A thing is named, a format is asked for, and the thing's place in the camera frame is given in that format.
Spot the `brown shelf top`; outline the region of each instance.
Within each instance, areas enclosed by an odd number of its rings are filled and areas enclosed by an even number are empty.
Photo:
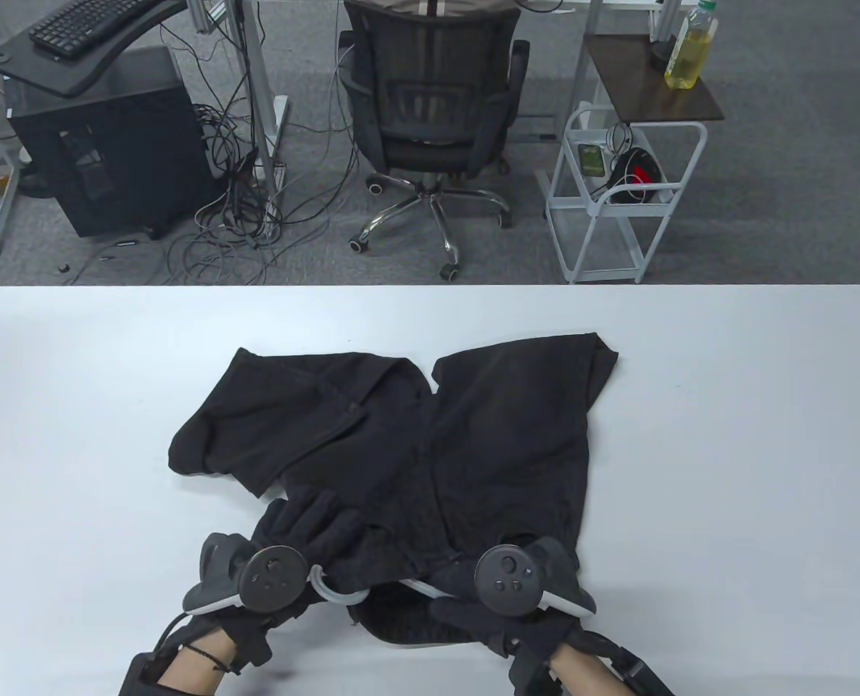
[[[649,63],[645,34],[592,34],[585,41],[622,122],[723,120],[703,80],[694,89],[669,89],[662,73]]]

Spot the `headphones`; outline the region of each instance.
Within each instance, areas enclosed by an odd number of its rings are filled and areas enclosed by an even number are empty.
[[[607,179],[607,188],[625,183],[661,183],[662,169],[656,159],[643,148],[630,148],[618,158]],[[649,203],[657,191],[620,191],[610,196],[612,203]]]

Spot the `office chair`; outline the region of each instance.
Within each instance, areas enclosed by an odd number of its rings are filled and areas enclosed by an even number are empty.
[[[351,32],[340,37],[340,80],[347,91],[353,137],[375,167],[366,179],[380,195],[407,189],[350,239],[366,251],[374,230],[418,203],[426,203],[443,236],[444,281],[459,274],[444,198],[487,200],[499,208],[499,225],[512,225],[510,205],[491,191],[444,188],[445,175],[477,176],[504,149],[517,117],[530,44],[513,42],[519,9],[466,17],[423,17],[346,2]],[[419,181],[391,175],[420,173]]]

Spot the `chrome chair base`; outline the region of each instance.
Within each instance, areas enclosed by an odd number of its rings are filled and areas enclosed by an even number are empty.
[[[440,278],[446,282],[453,282],[456,276],[459,276],[459,248],[452,241],[450,233],[450,221],[447,219],[446,211],[443,210],[442,200],[445,196],[454,199],[472,199],[472,200],[487,200],[494,203],[499,208],[497,213],[497,224],[501,229],[507,229],[513,224],[513,219],[510,217],[510,205],[497,193],[486,191],[480,188],[443,188],[442,176],[427,175],[423,182],[413,182],[408,179],[403,179],[397,176],[382,175],[374,173],[366,178],[366,186],[369,186],[369,192],[374,196],[381,196],[384,190],[390,188],[404,189],[411,192],[410,198],[403,200],[400,203],[388,206],[384,211],[375,215],[373,219],[365,223],[363,229],[356,236],[350,239],[350,249],[356,253],[363,253],[369,248],[369,239],[371,234],[383,225],[383,223],[397,218],[404,211],[413,208],[418,203],[426,203],[430,208],[430,213],[433,215],[434,221],[437,222],[437,228],[443,238],[443,249],[446,252],[447,264],[440,269]]]

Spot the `yellow liquid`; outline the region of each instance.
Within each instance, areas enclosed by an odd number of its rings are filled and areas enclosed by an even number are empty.
[[[685,34],[675,64],[669,66],[665,81],[672,89],[691,89],[698,82],[701,70],[711,53],[713,39],[706,30],[692,29]]]

